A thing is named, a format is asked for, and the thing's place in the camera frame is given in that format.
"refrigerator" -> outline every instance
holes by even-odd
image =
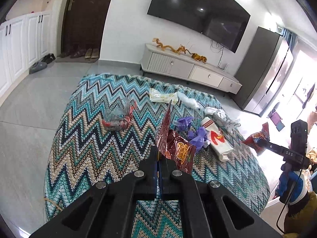
[[[285,38],[258,27],[235,74],[242,87],[232,99],[242,110],[262,116],[275,99],[292,61]]]

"screw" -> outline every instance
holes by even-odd
[[[218,182],[217,180],[212,180],[212,181],[210,181],[209,184],[213,188],[218,188],[220,186],[220,182]]]
[[[107,184],[104,181],[99,181],[96,183],[98,189],[103,189]]]
[[[136,177],[142,177],[142,176],[144,176],[144,172],[141,171],[141,170],[135,171],[135,172],[134,172],[134,176],[136,176]]]
[[[181,176],[183,173],[182,173],[182,171],[180,171],[180,170],[174,170],[174,171],[172,171],[172,174],[173,174],[174,176]]]

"flat screen tv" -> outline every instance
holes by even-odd
[[[152,0],[147,14],[200,32],[234,53],[250,18],[235,0]]]

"person's hand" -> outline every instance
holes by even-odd
[[[279,178],[279,184],[277,189],[275,190],[275,192],[282,197],[284,192],[287,189],[287,182],[288,180],[292,180],[294,182],[296,182],[298,180],[298,182],[296,183],[295,187],[294,187],[294,191],[293,194],[289,200],[289,204],[293,205],[295,203],[297,203],[298,201],[300,201],[307,193],[307,187],[305,184],[305,178],[304,175],[301,174],[301,177],[298,179],[298,176],[300,174],[299,171],[288,171],[287,170],[287,163],[285,163],[284,165],[282,165],[281,170],[283,171],[280,178]]]

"crocheted blanket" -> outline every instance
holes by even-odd
[[[204,107],[223,109],[211,94],[147,77],[110,74],[84,77],[72,94],[53,139],[45,175],[47,198],[65,208],[96,182],[120,181],[125,174],[137,170],[140,160],[148,157],[155,143],[157,126],[167,108],[165,103],[150,101],[151,87],[161,93],[180,91]],[[128,129],[106,131],[101,123],[105,109],[122,106],[121,99],[127,95],[137,104]],[[171,120],[184,116],[194,117],[193,130],[205,117],[202,111],[178,101],[172,108]],[[202,182],[220,181],[259,215],[270,196],[264,173],[250,148],[241,143],[244,139],[239,131],[234,129],[232,135],[225,129],[223,132],[234,148],[228,155],[230,161],[220,162],[210,148],[203,148],[195,155],[192,176]],[[50,202],[45,202],[45,211],[47,220],[59,213]],[[178,202],[139,201],[132,237],[182,237]]]

